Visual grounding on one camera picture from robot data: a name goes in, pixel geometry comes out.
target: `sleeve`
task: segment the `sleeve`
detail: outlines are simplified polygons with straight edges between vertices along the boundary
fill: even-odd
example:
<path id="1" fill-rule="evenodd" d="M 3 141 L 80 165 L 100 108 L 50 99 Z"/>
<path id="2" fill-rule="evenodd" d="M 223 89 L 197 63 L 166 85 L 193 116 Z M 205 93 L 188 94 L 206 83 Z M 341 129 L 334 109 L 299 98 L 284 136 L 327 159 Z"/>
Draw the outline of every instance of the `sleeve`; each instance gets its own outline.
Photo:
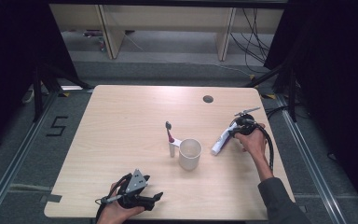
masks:
<path id="1" fill-rule="evenodd" d="M 267 207 L 269 223 L 310 223 L 304 212 L 289 198 L 279 178 L 272 177 L 262 181 L 258 189 Z"/>

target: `human hand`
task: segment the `human hand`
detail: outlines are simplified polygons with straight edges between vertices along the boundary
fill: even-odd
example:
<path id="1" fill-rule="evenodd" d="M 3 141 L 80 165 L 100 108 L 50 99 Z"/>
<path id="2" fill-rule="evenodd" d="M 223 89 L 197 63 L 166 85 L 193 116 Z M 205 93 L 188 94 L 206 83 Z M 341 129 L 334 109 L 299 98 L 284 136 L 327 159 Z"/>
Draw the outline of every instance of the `human hand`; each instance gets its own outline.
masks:
<path id="1" fill-rule="evenodd" d="M 129 217 L 138 215 L 144 210 L 145 208 L 142 206 L 126 209 L 121 207 L 117 201 L 114 201 L 110 204 L 107 204 L 103 209 L 97 224 L 121 224 Z"/>
<path id="2" fill-rule="evenodd" d="M 261 127 L 266 127 L 266 125 L 259 123 Z M 239 139 L 243 145 L 243 151 L 249 152 L 252 157 L 264 157 L 266 150 L 266 136 L 258 130 L 255 129 L 249 135 L 243 135 L 241 133 L 236 133 L 235 138 Z"/>
<path id="3" fill-rule="evenodd" d="M 263 128 L 266 126 L 261 123 L 259 125 Z M 248 151 L 251 154 L 260 180 L 264 181 L 273 177 L 274 175 L 269 168 L 269 163 L 265 155 L 267 140 L 264 134 L 260 130 L 255 129 L 249 135 L 236 133 L 235 137 L 238 138 L 243 145 L 243 151 Z"/>

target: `metal rail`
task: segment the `metal rail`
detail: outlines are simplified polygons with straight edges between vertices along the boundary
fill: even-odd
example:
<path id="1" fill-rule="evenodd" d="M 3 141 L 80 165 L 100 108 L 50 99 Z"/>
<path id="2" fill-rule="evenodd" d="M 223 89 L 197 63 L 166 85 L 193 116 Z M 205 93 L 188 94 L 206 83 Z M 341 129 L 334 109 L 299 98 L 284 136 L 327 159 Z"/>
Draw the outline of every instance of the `metal rail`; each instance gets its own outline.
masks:
<path id="1" fill-rule="evenodd" d="M 24 162 L 28 152 L 30 151 L 31 145 L 34 142 L 39 130 L 45 120 L 46 114 L 54 103 L 55 99 L 57 99 L 58 93 L 51 92 L 48 96 L 48 99 L 45 102 L 45 110 L 41 114 L 40 118 L 33 122 L 30 130 L 26 134 L 24 140 L 22 141 L 16 155 L 12 159 L 10 165 L 7 167 L 4 175 L 0 180 L 0 205 L 2 201 L 5 199 L 8 189 L 10 188 L 10 184 L 16 177 L 17 172 L 20 170 L 22 163 Z"/>
<path id="2" fill-rule="evenodd" d="M 284 101 L 282 95 L 278 94 L 277 98 L 279 106 L 286 105 L 286 102 Z M 339 204 L 335 196 L 333 195 L 332 190 L 328 187 L 327 182 L 325 181 L 324 176 L 321 172 L 321 169 L 313 158 L 312 153 L 310 152 L 310 149 L 307 145 L 307 142 L 305 141 L 297 124 L 292 121 L 289 113 L 285 110 L 283 110 L 283 117 L 287 123 L 287 126 L 289 127 L 290 132 L 295 138 L 299 152 L 305 164 L 307 165 L 308 171 L 310 172 L 310 176 L 322 198 L 322 201 L 324 202 L 324 206 L 326 207 L 328 215 L 331 217 L 333 223 L 347 223 L 339 207 Z"/>

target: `hole in table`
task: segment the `hole in table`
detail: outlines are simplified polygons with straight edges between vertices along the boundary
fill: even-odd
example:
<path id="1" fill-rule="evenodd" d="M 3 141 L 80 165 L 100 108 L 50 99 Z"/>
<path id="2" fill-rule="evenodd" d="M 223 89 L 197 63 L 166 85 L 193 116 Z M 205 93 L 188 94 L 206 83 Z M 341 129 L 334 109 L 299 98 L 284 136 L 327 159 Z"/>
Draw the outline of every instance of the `hole in table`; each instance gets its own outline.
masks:
<path id="1" fill-rule="evenodd" d="M 204 97 L 203 97 L 203 101 L 205 102 L 205 103 L 211 103 L 211 102 L 213 102 L 213 97 L 212 96 L 210 96 L 210 95 L 205 95 Z"/>

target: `gray carpet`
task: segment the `gray carpet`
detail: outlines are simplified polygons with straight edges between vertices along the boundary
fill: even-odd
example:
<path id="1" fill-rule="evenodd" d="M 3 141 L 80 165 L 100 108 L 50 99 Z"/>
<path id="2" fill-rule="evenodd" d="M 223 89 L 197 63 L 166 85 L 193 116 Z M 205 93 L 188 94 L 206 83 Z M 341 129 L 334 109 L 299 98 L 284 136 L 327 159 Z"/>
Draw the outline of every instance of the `gray carpet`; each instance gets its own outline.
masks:
<path id="1" fill-rule="evenodd" d="M 240 87 L 250 78 L 238 70 L 230 70 L 215 65 L 196 65 L 188 63 L 81 63 L 75 62 L 79 77 L 91 85 L 181 85 L 181 86 L 218 86 Z M 249 74 L 261 74 L 250 71 L 246 66 L 230 66 Z M 252 67 L 265 72 L 265 68 Z M 260 93 L 271 93 L 273 79 L 262 83 Z M 0 207 L 0 223 L 92 223 L 92 218 L 51 219 L 44 216 L 46 205 L 41 202 L 44 195 L 50 193 L 48 188 L 54 186 L 55 180 L 65 159 L 67 150 L 75 135 L 77 126 L 90 99 L 90 93 L 71 93 L 68 97 L 55 100 L 41 131 L 33 143 L 24 164 L 17 174 L 13 186 Z M 263 99 L 265 108 L 278 107 L 277 101 Z M 358 196 L 350 181 L 335 161 L 326 157 L 328 147 L 318 132 L 312 119 L 307 118 L 304 107 L 296 110 L 299 115 L 298 125 L 310 145 L 324 177 L 341 205 L 348 223 L 358 223 Z M 2 134 L 0 146 L 0 177 L 6 170 L 11 158 L 21 144 L 34 116 L 33 105 L 20 108 Z M 51 129 L 56 117 L 58 125 L 65 126 L 61 136 L 47 136 L 60 130 Z M 278 112 L 270 119 L 283 165 L 288 175 L 296 203 L 304 206 L 306 215 L 312 223 L 331 223 L 324 204 L 319 197 L 305 163 L 302 161 L 295 141 Z"/>

